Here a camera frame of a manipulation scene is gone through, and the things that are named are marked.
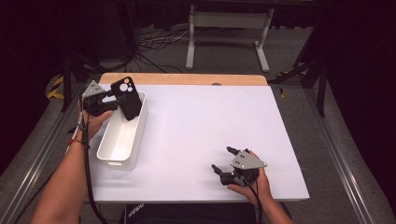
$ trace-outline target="white tabletop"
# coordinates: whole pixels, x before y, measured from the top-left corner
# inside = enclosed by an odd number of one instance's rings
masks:
[[[109,90],[108,84],[101,85]],[[226,147],[248,148],[268,164],[280,201],[309,194],[274,95],[266,86],[136,85],[148,117],[132,171],[96,157],[106,129],[91,140],[94,199],[102,203],[232,203],[246,199],[222,186],[211,164],[231,172]]]

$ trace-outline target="forearm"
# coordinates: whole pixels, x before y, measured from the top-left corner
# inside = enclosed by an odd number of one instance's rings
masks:
[[[262,210],[271,224],[293,223],[273,198],[260,198],[260,200],[262,201]]]
[[[78,223],[87,193],[84,148],[74,142],[45,187],[32,223]]]

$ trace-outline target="black phone case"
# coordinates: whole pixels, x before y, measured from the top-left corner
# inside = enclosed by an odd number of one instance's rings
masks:
[[[114,96],[119,100],[121,111],[127,120],[139,116],[142,101],[131,77],[125,77],[112,83],[110,88]]]

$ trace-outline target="human arm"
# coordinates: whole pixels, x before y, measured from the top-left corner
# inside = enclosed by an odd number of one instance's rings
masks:
[[[259,168],[259,177],[257,178],[256,184],[252,187],[258,190],[257,194],[259,195],[259,199],[262,205],[262,211],[268,218],[271,224],[291,224],[292,220],[286,215],[283,209],[278,205],[271,194],[270,184],[268,181],[268,177],[265,174],[264,168]],[[258,207],[258,202],[256,197],[250,188],[244,187],[242,188],[239,185],[228,185],[228,189],[235,191],[236,193],[242,194],[247,197],[247,200],[250,203],[253,203],[255,207]]]
[[[107,111],[99,117],[89,116],[89,140],[111,115],[112,112]],[[81,141],[82,131],[78,130],[75,137]],[[81,143],[74,141],[70,144],[40,197],[31,223],[79,223],[79,213],[87,194],[84,158]]]

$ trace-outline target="white plastic container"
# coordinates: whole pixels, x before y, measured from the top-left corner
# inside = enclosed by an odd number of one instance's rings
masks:
[[[141,91],[138,93],[142,101],[140,115],[132,120],[127,120],[120,108],[114,110],[96,153],[98,159],[110,169],[132,170],[136,164],[148,115],[146,94]]]

